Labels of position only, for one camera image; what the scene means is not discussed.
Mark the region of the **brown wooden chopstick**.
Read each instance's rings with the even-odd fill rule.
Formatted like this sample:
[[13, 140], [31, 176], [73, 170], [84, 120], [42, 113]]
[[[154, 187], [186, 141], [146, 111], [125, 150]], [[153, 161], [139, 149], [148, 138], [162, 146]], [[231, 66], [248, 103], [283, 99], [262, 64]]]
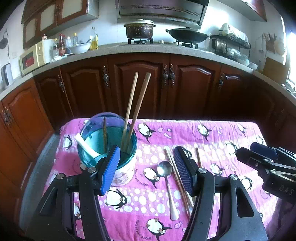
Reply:
[[202, 168], [198, 147], [196, 147], [196, 155], [197, 155], [198, 166], [199, 168]]

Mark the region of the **bronze fork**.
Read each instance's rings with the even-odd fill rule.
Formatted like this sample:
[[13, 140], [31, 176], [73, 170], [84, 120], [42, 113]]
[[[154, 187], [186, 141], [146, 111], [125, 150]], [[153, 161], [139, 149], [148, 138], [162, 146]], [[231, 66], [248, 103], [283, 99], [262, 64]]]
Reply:
[[106, 128], [106, 117], [103, 118], [103, 147], [104, 152], [108, 152], [108, 141], [107, 141], [107, 128]]

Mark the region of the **white ceramic spoon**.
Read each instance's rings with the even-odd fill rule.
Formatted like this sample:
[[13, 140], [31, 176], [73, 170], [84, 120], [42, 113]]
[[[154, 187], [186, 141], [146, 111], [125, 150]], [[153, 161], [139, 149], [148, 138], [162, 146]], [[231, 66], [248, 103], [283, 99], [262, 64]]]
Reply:
[[81, 134], [77, 133], [74, 138], [75, 138], [76, 142], [82, 147], [82, 149], [87, 154], [89, 154], [92, 158], [96, 158], [100, 155], [85, 142], [85, 140], [82, 138]]

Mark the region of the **silver metal spoon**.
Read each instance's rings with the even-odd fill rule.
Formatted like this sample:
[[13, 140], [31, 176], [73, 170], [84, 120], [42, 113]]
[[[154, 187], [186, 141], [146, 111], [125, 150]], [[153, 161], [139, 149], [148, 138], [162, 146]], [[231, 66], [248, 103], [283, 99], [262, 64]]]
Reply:
[[157, 172], [160, 176], [165, 178], [166, 188], [169, 197], [169, 204], [170, 204], [170, 219], [175, 221], [179, 219], [179, 214], [177, 212], [173, 195], [171, 193], [171, 187], [168, 181], [168, 176], [172, 173], [173, 167], [168, 161], [161, 161], [157, 166]]

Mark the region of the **white floral utensil holder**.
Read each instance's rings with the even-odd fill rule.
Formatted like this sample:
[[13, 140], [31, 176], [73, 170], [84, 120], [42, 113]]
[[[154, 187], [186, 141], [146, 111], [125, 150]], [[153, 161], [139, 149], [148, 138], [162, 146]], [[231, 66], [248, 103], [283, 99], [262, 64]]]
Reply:
[[[103, 118], [106, 117], [108, 152], [104, 152], [103, 147]], [[84, 127], [80, 131], [85, 142], [100, 155], [92, 158], [82, 147], [77, 144], [78, 155], [87, 168], [95, 167], [98, 161], [105, 158], [113, 146], [121, 146], [121, 137], [125, 119], [115, 113], [99, 113], [86, 121]], [[114, 174], [112, 186], [119, 187], [128, 184], [133, 178], [135, 169], [137, 151], [137, 136], [135, 131], [132, 133], [127, 151], [120, 150], [120, 161]]]

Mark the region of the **pink penguin tablecloth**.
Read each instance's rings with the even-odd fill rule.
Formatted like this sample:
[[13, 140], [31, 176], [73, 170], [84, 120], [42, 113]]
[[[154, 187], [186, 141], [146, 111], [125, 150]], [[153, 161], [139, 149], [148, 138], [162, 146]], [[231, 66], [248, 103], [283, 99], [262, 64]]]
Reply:
[[194, 199], [185, 193], [176, 164], [184, 155], [203, 172], [242, 183], [264, 225], [277, 198], [262, 189], [257, 172], [236, 158], [237, 150], [265, 144], [252, 122], [138, 120], [132, 158], [98, 201], [111, 240], [181, 240]]

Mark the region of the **dark wood base cabinets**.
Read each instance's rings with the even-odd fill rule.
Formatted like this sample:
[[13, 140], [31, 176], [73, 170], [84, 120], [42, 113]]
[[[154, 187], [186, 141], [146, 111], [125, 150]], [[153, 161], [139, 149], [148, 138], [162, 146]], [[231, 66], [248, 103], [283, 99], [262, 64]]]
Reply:
[[254, 121], [267, 143], [295, 150], [295, 97], [219, 56], [127, 53], [51, 63], [1, 93], [1, 214], [17, 222], [28, 179], [51, 135], [72, 118], [125, 115], [134, 74], [151, 73], [140, 118]]

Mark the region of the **black dish drying rack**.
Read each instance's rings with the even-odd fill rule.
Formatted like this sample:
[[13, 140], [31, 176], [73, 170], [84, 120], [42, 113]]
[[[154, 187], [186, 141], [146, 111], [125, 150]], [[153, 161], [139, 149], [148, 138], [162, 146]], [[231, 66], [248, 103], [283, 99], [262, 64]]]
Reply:
[[233, 60], [250, 59], [251, 44], [247, 35], [232, 25], [224, 23], [216, 35], [209, 37], [215, 54]]

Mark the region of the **dark sauce bottle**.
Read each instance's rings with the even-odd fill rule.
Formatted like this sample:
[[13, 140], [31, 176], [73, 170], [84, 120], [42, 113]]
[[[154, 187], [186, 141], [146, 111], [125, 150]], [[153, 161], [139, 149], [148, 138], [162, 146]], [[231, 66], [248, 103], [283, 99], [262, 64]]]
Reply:
[[66, 53], [63, 34], [59, 35], [59, 56], [64, 56]]

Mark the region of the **black wok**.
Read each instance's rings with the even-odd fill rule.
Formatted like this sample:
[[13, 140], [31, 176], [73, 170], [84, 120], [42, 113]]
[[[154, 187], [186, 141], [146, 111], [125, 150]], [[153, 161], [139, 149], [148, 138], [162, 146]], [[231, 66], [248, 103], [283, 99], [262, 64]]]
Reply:
[[207, 34], [201, 33], [197, 30], [193, 30], [189, 27], [170, 30], [166, 29], [166, 32], [169, 33], [178, 42], [184, 43], [199, 44], [208, 38]]

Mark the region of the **speckled cooking pot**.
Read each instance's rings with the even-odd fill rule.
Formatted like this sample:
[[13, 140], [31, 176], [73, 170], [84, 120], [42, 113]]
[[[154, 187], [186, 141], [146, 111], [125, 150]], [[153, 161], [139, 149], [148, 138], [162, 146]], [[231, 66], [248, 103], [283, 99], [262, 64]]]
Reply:
[[151, 39], [155, 26], [153, 21], [144, 19], [124, 24], [128, 39]]

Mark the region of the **steel range hood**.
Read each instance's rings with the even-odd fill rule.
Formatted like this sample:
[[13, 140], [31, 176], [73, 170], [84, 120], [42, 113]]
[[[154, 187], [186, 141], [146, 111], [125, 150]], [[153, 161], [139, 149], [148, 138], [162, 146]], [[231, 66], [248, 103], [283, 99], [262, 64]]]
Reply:
[[165, 19], [201, 25], [209, 1], [116, 1], [118, 18]]

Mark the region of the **wall utensil holder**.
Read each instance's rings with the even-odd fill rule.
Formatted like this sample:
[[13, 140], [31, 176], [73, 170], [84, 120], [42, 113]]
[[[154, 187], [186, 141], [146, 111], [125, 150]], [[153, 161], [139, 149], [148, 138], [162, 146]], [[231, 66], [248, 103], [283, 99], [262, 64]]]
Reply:
[[277, 36], [272, 33], [263, 33], [263, 37], [265, 39], [265, 49], [275, 54], [274, 44], [276, 42]]

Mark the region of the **wooden upper wall cabinets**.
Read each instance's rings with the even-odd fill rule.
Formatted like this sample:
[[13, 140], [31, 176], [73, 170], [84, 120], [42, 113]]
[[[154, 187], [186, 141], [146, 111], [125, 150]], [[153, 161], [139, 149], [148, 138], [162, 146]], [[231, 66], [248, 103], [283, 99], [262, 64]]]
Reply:
[[99, 0], [26, 1], [21, 23], [23, 48], [38, 43], [41, 38], [98, 18]]

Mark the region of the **black hanging wall ladle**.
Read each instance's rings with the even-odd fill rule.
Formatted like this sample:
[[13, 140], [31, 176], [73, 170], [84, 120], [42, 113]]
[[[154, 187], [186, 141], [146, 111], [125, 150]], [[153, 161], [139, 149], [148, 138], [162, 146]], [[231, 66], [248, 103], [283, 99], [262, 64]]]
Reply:
[[0, 49], [3, 50], [5, 48], [8, 48], [8, 63], [10, 63], [10, 54], [9, 54], [9, 34], [8, 34], [8, 30], [6, 29], [4, 34], [3, 34], [3, 38], [0, 41]]

